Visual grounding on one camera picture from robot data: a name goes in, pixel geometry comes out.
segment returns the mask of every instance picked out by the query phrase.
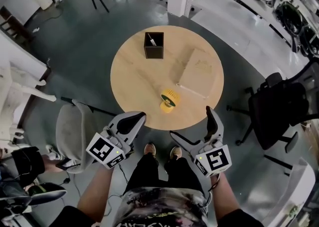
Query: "table top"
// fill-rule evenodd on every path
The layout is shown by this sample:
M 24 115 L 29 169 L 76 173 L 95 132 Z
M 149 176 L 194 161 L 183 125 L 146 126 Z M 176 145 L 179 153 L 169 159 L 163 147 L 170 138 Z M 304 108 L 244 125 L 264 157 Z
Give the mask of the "table top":
M 164 32 L 164 59 L 146 59 L 145 32 Z M 213 59 L 215 80 L 206 99 L 177 86 L 194 48 Z M 111 68 L 111 86 L 115 99 L 125 111 L 143 111 L 146 126 L 160 130 L 190 127 L 206 117 L 206 106 L 215 108 L 224 85 L 224 73 L 214 48 L 198 34 L 176 26 L 155 26 L 131 36 L 118 50 Z M 160 109 L 160 94 L 172 89 L 180 103 L 172 112 Z

